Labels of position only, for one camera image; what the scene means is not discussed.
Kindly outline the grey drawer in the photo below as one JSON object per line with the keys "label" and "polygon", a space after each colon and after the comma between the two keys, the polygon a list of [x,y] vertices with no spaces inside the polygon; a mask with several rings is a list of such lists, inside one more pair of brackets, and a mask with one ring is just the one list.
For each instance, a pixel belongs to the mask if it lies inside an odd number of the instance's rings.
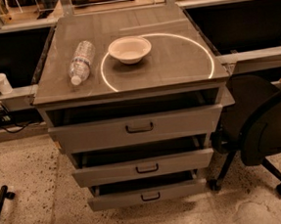
{"label": "grey drawer", "polygon": [[176,155],[142,158],[128,162],[99,165],[98,167],[86,167],[77,169],[72,173],[72,176],[80,187],[88,188],[90,186],[144,179],[145,177],[155,177],[179,171],[207,168],[212,155],[212,148],[188,151],[187,153],[178,153]]}
{"label": "grey drawer", "polygon": [[87,202],[93,211],[100,211],[147,202],[167,201],[168,199],[197,195],[205,190],[206,184],[205,178],[192,179],[177,184],[89,198]]}
{"label": "grey drawer", "polygon": [[218,104],[174,112],[154,112],[51,127],[49,134],[65,153],[75,154],[209,134],[217,126],[221,111],[221,105]]}

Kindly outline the grey drawer cabinet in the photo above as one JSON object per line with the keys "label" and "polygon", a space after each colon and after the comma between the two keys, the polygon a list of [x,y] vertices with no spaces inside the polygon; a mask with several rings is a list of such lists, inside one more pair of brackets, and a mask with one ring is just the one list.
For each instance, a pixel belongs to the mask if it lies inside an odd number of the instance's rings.
{"label": "grey drawer cabinet", "polygon": [[[152,49],[137,64],[110,56],[109,45],[142,36]],[[34,104],[49,128],[221,105],[228,74],[177,7],[102,12],[57,23]],[[72,85],[70,62],[81,41],[96,48],[90,75]],[[209,149],[211,133],[63,154],[75,169]]]}

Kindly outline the grey top drawer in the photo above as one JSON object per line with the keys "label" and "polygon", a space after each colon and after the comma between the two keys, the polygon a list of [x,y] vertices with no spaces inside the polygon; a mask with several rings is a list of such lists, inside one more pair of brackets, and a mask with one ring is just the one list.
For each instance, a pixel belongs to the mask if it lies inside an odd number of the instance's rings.
{"label": "grey top drawer", "polygon": [[209,134],[217,126],[221,111],[221,105],[218,104],[174,112],[154,112],[51,127],[49,134],[65,153],[75,154]]}

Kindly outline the grey bottom drawer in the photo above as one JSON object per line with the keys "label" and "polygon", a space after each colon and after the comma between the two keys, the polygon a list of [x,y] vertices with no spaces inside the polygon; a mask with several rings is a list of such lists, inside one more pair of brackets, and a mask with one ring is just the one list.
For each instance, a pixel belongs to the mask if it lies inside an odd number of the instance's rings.
{"label": "grey bottom drawer", "polygon": [[168,199],[197,195],[205,190],[206,184],[205,178],[192,179],[177,184],[89,198],[87,202],[93,211],[100,211],[147,202],[167,201]]}

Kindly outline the white paper bowl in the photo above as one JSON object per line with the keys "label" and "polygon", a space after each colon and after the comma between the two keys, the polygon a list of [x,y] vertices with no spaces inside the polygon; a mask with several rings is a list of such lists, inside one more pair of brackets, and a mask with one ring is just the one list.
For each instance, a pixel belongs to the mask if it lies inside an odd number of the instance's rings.
{"label": "white paper bowl", "polygon": [[123,64],[137,64],[152,49],[149,40],[142,36],[125,36],[116,39],[109,45],[111,57],[120,60]]}

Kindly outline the clear plastic water bottle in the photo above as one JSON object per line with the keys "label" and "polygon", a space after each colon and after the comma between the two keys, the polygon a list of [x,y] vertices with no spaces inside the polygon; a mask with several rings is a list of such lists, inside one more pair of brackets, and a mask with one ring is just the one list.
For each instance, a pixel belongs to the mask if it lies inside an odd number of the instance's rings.
{"label": "clear plastic water bottle", "polygon": [[70,81],[72,85],[80,85],[91,72],[96,48],[89,41],[81,41],[76,46],[69,67]]}

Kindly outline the black office chair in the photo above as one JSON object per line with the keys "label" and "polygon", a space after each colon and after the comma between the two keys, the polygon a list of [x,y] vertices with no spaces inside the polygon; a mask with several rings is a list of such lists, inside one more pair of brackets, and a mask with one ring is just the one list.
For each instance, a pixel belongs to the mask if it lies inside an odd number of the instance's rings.
{"label": "black office chair", "polygon": [[223,109],[211,144],[227,158],[209,187],[220,190],[234,156],[240,153],[244,165],[261,165],[280,180],[276,193],[281,196],[281,172],[267,159],[281,153],[281,87],[256,75],[232,76],[226,86],[235,102]]}

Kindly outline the white paper cup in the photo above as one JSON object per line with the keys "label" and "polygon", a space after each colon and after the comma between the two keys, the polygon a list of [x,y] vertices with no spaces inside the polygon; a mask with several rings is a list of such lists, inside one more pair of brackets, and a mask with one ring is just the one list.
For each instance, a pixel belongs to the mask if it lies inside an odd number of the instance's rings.
{"label": "white paper cup", "polygon": [[0,93],[5,95],[13,91],[12,85],[9,83],[7,75],[0,73]]}

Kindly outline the black floor stand leg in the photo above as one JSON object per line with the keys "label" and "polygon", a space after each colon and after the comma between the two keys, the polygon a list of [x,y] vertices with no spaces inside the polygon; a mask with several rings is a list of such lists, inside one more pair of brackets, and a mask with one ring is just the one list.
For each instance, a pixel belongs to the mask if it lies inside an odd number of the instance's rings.
{"label": "black floor stand leg", "polygon": [[13,200],[15,198],[15,193],[9,191],[7,185],[3,185],[0,189],[0,214],[3,209],[3,204],[5,200]]}

